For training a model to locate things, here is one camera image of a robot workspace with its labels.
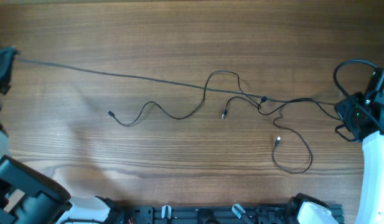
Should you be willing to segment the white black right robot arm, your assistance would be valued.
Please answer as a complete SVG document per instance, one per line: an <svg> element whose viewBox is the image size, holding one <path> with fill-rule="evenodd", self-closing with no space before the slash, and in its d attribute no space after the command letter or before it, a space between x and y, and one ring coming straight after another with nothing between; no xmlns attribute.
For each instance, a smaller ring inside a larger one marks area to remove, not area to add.
<svg viewBox="0 0 384 224"><path fill-rule="evenodd" d="M384 68L374 67L365 92L346 94L334 106L343 124L361 142L364 172L355 223L384 223Z"/></svg>

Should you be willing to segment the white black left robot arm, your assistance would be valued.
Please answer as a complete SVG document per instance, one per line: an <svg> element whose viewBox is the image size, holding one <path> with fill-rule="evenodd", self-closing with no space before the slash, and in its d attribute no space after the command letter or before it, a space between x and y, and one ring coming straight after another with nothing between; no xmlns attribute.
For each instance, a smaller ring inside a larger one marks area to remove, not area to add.
<svg viewBox="0 0 384 224"><path fill-rule="evenodd" d="M0 123L0 224L121 222L111 200L72 198L56 181L15 160Z"/></svg>

